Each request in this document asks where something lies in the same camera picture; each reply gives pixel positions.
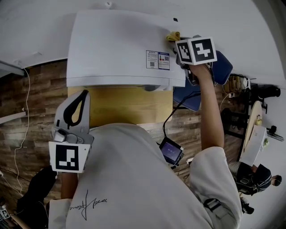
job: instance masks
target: yellow cloth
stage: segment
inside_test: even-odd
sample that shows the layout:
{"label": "yellow cloth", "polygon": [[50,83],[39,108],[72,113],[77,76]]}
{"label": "yellow cloth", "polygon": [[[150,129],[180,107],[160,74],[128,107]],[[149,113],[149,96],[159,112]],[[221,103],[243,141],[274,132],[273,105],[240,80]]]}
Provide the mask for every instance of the yellow cloth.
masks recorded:
{"label": "yellow cloth", "polygon": [[171,32],[167,37],[167,41],[180,41],[180,32]]}

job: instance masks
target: person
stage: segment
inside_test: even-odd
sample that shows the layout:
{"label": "person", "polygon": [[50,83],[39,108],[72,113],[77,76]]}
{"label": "person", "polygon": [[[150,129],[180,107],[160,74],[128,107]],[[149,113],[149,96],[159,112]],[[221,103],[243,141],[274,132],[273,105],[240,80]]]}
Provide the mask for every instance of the person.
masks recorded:
{"label": "person", "polygon": [[235,229],[241,203],[223,150],[224,132],[210,71],[190,66],[201,87],[202,151],[190,187],[168,167],[141,127],[97,127],[84,173],[62,173],[61,198],[50,201],[49,228]]}
{"label": "person", "polygon": [[263,165],[249,166],[243,162],[232,162],[228,165],[237,185],[238,191],[253,195],[264,191],[270,185],[279,186],[282,182],[280,175],[272,176],[269,169]]}

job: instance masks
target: power outlet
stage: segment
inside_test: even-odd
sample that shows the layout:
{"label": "power outlet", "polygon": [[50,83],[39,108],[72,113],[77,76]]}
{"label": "power outlet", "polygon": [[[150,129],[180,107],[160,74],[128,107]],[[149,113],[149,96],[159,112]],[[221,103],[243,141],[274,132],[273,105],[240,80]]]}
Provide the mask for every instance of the power outlet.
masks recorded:
{"label": "power outlet", "polygon": [[229,97],[229,98],[233,98],[233,97],[234,97],[234,92],[229,93],[229,94],[228,94],[228,97]]}

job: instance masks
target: chair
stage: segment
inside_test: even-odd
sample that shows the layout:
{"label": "chair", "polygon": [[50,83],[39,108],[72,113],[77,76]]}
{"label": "chair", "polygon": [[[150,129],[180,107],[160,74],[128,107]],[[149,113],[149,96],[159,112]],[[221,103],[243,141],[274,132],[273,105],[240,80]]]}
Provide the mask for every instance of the chair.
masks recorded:
{"label": "chair", "polygon": [[[214,81],[220,85],[224,85],[229,78],[232,71],[232,64],[228,59],[220,52],[216,51],[217,61],[213,62],[213,74]],[[192,92],[201,92],[199,85],[192,86],[190,81],[186,78],[185,87],[177,87],[173,91],[173,100],[180,103],[185,96],[190,95]],[[190,109],[193,111],[198,111],[201,104],[201,96],[192,97],[187,99],[183,104],[181,109]]]}

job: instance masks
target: hand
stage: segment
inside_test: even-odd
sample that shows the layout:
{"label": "hand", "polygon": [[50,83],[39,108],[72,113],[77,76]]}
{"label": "hand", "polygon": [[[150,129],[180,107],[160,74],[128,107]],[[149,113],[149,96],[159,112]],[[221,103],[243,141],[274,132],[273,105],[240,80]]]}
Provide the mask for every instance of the hand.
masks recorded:
{"label": "hand", "polygon": [[206,79],[211,80],[211,74],[206,64],[189,65],[189,68],[199,81]]}

